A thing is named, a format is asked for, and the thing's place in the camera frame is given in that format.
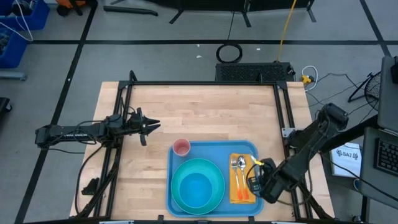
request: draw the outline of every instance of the pink cup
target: pink cup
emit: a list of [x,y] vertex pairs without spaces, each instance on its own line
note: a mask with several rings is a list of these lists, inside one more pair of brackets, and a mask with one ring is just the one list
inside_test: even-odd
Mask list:
[[173,143],[173,152],[179,156],[188,155],[190,149],[191,149],[191,144],[186,139],[177,139]]

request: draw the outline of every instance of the gray floor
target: gray floor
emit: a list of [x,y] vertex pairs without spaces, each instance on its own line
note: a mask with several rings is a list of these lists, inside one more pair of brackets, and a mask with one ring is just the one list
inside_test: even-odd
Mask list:
[[[395,0],[367,0],[374,20],[385,40],[398,40],[396,21],[398,4]],[[187,40],[226,39],[231,12],[184,12],[170,25],[176,13],[143,2],[126,1],[120,5],[145,7],[159,12],[159,17],[104,12],[98,8],[88,33],[88,40]],[[79,40],[89,9],[78,17],[72,12],[60,17],[51,7],[46,28],[34,31],[37,40]],[[252,28],[247,28],[240,14],[234,15],[230,39],[278,40],[281,37],[288,10],[249,13]],[[297,9],[290,22],[289,40],[377,40],[359,0],[317,0],[313,5],[317,23],[307,12]],[[14,69],[28,74],[25,82],[0,80],[0,96],[9,97],[14,107],[0,126],[0,217],[2,223],[13,223],[27,183],[39,155],[34,145],[34,130],[52,119],[55,106],[69,71],[76,45],[29,45],[21,65]],[[214,80],[219,45],[85,45],[83,47],[59,124],[72,125],[93,117],[101,82],[126,80],[134,70],[139,80]],[[278,45],[242,45],[241,62],[271,62],[276,59]],[[398,55],[398,46],[388,46]],[[238,53],[225,48],[221,56],[233,59]],[[306,65],[318,68],[319,76],[347,73],[355,82],[369,72],[378,72],[384,56],[379,45],[285,45],[281,61],[291,62],[299,74]],[[314,75],[310,69],[306,74]],[[319,100],[351,86],[345,77],[329,76],[312,90]],[[365,104],[365,100],[347,103],[351,88],[333,102],[350,112]],[[307,97],[310,105],[316,103]],[[312,115],[320,105],[312,106]],[[370,106],[350,116],[349,127],[358,124]],[[60,144],[69,151],[84,151],[81,144]],[[32,198],[25,222],[67,218],[74,195],[76,176],[82,163],[81,155],[49,152],[39,183]],[[349,220],[360,213],[362,196],[332,180],[329,191],[337,218]],[[372,201],[370,221],[391,223],[397,212]]]

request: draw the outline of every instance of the silverware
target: silverware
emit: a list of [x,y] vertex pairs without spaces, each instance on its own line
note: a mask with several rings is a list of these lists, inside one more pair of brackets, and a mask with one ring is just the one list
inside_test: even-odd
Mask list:
[[243,196],[242,196],[241,188],[239,187],[238,173],[236,172],[236,168],[238,168],[238,162],[236,160],[236,157],[232,157],[231,166],[232,166],[232,169],[235,171],[236,188],[237,188],[238,199],[242,200]]
[[243,156],[238,157],[238,167],[242,171],[244,199],[249,199],[249,192],[246,188],[246,179],[244,178],[244,168],[246,167],[246,161],[244,160]]

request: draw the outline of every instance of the teal bowl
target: teal bowl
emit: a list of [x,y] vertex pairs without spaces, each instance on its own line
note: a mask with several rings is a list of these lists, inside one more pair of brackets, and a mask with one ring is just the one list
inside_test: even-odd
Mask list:
[[171,183],[175,203],[192,215],[213,211],[225,192],[225,181],[220,169],[206,159],[190,159],[175,171]]

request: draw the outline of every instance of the wooden tabletop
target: wooden tabletop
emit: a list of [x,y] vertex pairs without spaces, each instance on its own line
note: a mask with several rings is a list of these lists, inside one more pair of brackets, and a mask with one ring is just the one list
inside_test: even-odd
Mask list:
[[[99,93],[94,119],[104,119],[113,112],[118,82],[104,82]],[[302,83],[288,83],[290,104],[296,128],[305,128],[311,122]],[[283,94],[280,92],[282,107]],[[125,136],[118,182],[113,203],[112,219],[197,220],[177,218],[166,209],[167,153],[178,138],[192,141],[247,139],[259,151],[259,158],[273,158],[276,165],[284,160],[284,150],[279,131],[275,98],[271,86],[134,86],[131,106],[141,107],[143,113],[159,119],[161,127],[147,137],[147,146],[140,144],[139,136]],[[98,146],[86,148],[85,159]],[[105,149],[93,156],[82,172],[80,190],[95,177],[100,177]],[[334,217],[328,186],[319,155],[311,160],[313,196],[323,209]],[[80,210],[91,196],[79,192]],[[108,194],[101,207],[105,213]],[[284,192],[280,200],[291,203],[290,194]],[[281,203],[269,204],[255,216],[257,221],[294,220],[292,207]],[[305,210],[300,207],[301,216]],[[72,206],[71,215],[75,214]],[[208,220],[232,220],[228,217],[211,217]],[[247,217],[234,217],[245,221]]]

